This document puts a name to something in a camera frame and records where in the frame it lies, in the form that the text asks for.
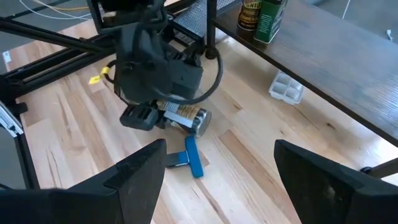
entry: green bottle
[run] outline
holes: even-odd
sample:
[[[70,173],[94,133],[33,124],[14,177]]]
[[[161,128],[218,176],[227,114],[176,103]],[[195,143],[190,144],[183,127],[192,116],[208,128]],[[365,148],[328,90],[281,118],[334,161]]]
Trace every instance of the green bottle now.
[[[254,38],[269,44],[279,31],[287,0],[262,0],[259,23]]]

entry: white ice cube tray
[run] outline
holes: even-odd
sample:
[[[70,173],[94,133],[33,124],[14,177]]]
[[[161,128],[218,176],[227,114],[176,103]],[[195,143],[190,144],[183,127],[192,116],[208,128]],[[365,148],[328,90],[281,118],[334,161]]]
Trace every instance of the white ice cube tray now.
[[[283,100],[290,105],[300,103],[303,91],[303,85],[281,71],[276,75],[269,88],[269,93],[273,98]]]

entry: brown bottle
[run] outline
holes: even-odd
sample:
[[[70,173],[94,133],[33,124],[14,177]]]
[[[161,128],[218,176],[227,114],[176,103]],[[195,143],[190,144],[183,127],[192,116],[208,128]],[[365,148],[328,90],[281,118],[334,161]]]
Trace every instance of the brown bottle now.
[[[238,17],[238,26],[245,30],[256,30],[260,10],[261,0],[243,0]]]

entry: tin can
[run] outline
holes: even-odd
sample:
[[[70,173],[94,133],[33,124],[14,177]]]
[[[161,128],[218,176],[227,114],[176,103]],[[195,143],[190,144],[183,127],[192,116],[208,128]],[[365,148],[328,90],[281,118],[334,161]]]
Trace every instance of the tin can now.
[[[261,0],[243,0],[238,26],[244,30],[256,30],[260,10]]]
[[[158,100],[158,109],[164,110],[164,117],[178,124],[183,125],[183,128],[190,134],[194,134],[198,137],[202,136],[207,127],[209,126],[211,119],[211,112],[200,108],[196,105],[179,105],[169,101]]]
[[[269,44],[279,31],[287,0],[262,0],[254,39]]]

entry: bottle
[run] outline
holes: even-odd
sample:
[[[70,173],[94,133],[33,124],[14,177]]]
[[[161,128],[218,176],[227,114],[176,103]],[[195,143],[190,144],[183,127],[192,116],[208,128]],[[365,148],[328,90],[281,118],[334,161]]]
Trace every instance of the bottle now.
[[[256,30],[261,10],[261,0],[243,0],[238,26],[244,30]]]
[[[259,22],[254,38],[269,44],[279,31],[287,0],[262,0]]]

